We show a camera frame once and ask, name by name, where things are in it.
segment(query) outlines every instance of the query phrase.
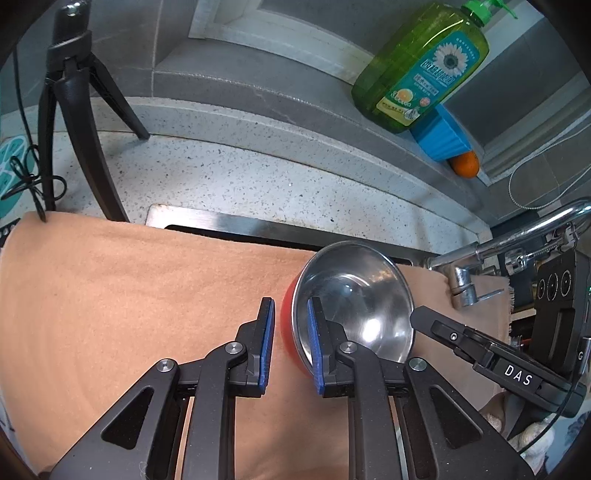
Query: bowl rim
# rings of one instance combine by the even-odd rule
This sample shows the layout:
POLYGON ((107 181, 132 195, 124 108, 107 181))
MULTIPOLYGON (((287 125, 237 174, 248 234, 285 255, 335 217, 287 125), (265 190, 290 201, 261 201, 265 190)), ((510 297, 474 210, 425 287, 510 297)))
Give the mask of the bowl rim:
MULTIPOLYGON (((297 302, 296 302, 296 299, 298 298, 298 296, 300 294, 302 279, 308 273, 310 268, 316 263, 318 258, 331 250, 334 250, 338 247, 343 247, 345 245, 354 245, 356 247, 364 247, 364 248, 367 248, 368 250, 371 250, 374 253, 378 254, 380 257, 382 257, 382 259, 388 265, 390 265, 390 267, 394 270, 394 272, 398 274, 398 277, 401 280, 402 286, 403 286, 404 290, 406 291, 408 299, 410 301, 411 313, 413 312, 413 310, 415 308, 413 294, 410 291, 410 288, 408 286, 406 278, 404 278, 404 275, 402 274, 400 269, 396 266, 396 264, 394 262, 392 262, 388 257, 386 257, 386 255, 384 255, 379 250, 376 250, 374 247, 371 247, 368 244, 364 243, 363 240, 344 240, 342 242, 335 242, 334 244, 327 245, 326 247, 322 248, 321 250, 318 250, 314 254, 314 256, 306 262, 304 268, 300 272, 300 275, 299 275, 297 282, 295 284, 294 294, 291 298, 291 336, 292 336, 293 342, 295 344, 295 349, 297 350, 297 353, 300 356, 300 360, 302 361, 302 363, 306 366, 306 368, 310 372, 312 372, 312 365, 309 363, 308 357, 306 356, 306 353, 304 352, 304 347, 301 343, 300 335, 298 334, 298 329, 297 329, 297 317, 296 317, 297 302)), ((410 346, 408 347, 408 351, 405 352, 405 360, 408 358, 408 356, 410 355, 410 352, 413 349, 414 341, 415 341, 415 337, 416 337, 414 328, 412 326, 411 326, 411 336, 412 336, 412 338, 411 338, 410 346)))

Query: black tripod leg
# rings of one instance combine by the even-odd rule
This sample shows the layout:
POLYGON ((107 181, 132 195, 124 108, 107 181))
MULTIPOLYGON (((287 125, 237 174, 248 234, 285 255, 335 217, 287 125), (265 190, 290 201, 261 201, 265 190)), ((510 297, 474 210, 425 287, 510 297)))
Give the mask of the black tripod leg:
POLYGON ((66 76, 55 82, 53 91, 82 172, 101 210, 109 220, 128 222, 96 132, 90 106, 88 69, 78 70, 75 60, 66 61, 66 76))
POLYGON ((56 74, 47 73, 41 98, 39 98, 37 119, 39 174, 41 175, 45 210, 49 211, 56 209, 53 180, 51 179, 53 175, 53 126, 56 118, 56 96, 53 94, 52 85, 59 78, 61 78, 61 72, 56 74))
POLYGON ((147 140, 150 134, 143 126, 142 122, 136 116, 135 112, 125 100, 123 93, 117 87, 117 84, 111 77, 107 67, 94 56, 90 54, 85 61, 90 69, 90 84, 95 88, 97 93, 104 98, 105 102, 119 115, 131 131, 142 140, 147 140))

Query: silver screw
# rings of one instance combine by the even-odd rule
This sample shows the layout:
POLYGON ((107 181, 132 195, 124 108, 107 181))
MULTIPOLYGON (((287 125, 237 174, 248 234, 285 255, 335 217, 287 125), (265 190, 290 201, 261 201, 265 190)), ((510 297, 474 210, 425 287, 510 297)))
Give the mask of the silver screw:
POLYGON ((415 372, 422 372, 427 368, 427 362, 417 356, 415 358, 411 358, 408 361, 408 364, 415 372))
POLYGON ((66 9, 67 9, 66 15, 68 17, 75 17, 76 15, 78 15, 78 13, 80 13, 80 2, 68 4, 68 5, 66 5, 66 9))
POLYGON ((230 355, 236 355, 242 352, 242 344, 240 342, 230 342, 226 344, 226 352, 230 355))
POLYGON ((165 358, 156 364, 156 368, 162 373, 170 372, 174 368, 174 360, 165 358))
POLYGON ((340 351, 343 353, 353 353, 357 350, 357 343, 355 342, 343 342, 339 345, 340 351))

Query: triangular cutout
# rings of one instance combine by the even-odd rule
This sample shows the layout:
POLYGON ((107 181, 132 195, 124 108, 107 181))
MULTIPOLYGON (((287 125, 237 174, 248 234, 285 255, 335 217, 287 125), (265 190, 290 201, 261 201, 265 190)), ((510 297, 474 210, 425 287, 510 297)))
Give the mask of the triangular cutout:
POLYGON ((139 433, 153 395, 153 388, 144 388, 103 430, 100 438, 124 449, 133 450, 138 443, 139 433))
POLYGON ((480 429, 441 389, 431 387, 429 393, 449 448, 455 450, 482 438, 480 429))

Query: tripod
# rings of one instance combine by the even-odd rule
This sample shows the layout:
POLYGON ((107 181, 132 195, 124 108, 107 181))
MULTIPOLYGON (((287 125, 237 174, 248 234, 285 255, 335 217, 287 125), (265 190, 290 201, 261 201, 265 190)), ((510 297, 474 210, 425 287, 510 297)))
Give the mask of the tripod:
POLYGON ((150 135, 133 112, 102 62, 91 52, 90 2, 79 1, 56 12, 53 43, 47 50, 47 74, 39 100, 39 171, 46 210, 55 210, 53 129, 59 102, 74 152, 90 189, 109 220, 129 219, 100 147, 90 105, 89 85, 140 139, 150 135))

